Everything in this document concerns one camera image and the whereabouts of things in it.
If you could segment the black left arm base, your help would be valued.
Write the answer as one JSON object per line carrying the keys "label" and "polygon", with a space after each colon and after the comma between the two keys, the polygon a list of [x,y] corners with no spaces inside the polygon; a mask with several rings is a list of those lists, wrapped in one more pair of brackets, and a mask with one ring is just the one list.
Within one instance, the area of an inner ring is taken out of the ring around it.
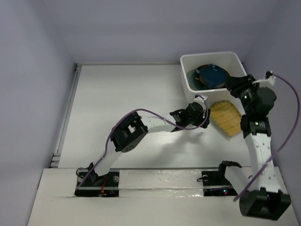
{"label": "black left arm base", "polygon": [[119,197],[119,171],[113,170],[95,182],[87,178],[74,192],[77,197]]}

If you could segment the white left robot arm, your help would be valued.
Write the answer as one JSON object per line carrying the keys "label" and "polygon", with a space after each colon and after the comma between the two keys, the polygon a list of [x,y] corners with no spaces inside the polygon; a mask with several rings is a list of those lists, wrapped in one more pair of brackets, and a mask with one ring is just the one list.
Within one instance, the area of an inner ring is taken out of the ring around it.
{"label": "white left robot arm", "polygon": [[205,102],[195,100],[185,109],[161,116],[147,109],[137,109],[124,116],[111,130],[102,156],[88,167],[88,181],[99,186],[111,166],[123,153],[134,150],[148,134],[206,129],[210,109]]}

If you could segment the grey blue round plate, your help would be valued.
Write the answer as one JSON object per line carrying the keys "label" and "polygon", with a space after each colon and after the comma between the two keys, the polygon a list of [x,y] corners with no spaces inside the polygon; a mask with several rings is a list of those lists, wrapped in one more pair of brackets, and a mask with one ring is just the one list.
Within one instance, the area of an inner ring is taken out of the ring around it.
{"label": "grey blue round plate", "polygon": [[187,80],[190,88],[194,91],[205,90],[206,87],[195,78],[194,73],[195,70],[191,70],[187,73]]}

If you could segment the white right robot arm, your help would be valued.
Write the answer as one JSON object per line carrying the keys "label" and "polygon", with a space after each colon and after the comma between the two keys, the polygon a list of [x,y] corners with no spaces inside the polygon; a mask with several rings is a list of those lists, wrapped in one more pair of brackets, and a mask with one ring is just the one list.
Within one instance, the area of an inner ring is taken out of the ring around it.
{"label": "white right robot arm", "polygon": [[237,163],[216,173],[220,184],[231,182],[237,192],[234,200],[239,201],[244,217],[273,221],[277,221],[291,204],[290,195],[281,189],[272,161],[268,114],[277,99],[272,90],[275,81],[276,77],[270,71],[261,80],[252,75],[227,77],[227,90],[240,100],[245,112],[240,128],[249,151],[252,177],[244,177]]}

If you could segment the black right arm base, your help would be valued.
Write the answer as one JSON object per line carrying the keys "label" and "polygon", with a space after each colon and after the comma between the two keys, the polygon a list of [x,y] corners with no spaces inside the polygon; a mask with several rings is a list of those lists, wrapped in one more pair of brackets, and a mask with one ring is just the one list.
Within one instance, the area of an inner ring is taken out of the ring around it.
{"label": "black right arm base", "polygon": [[201,171],[201,177],[197,179],[197,182],[201,182],[203,186],[219,186],[219,188],[205,188],[204,196],[236,196],[237,192],[232,187],[232,184],[225,177],[227,167],[239,167],[242,166],[238,162],[234,161],[222,161],[219,164],[218,170]]}

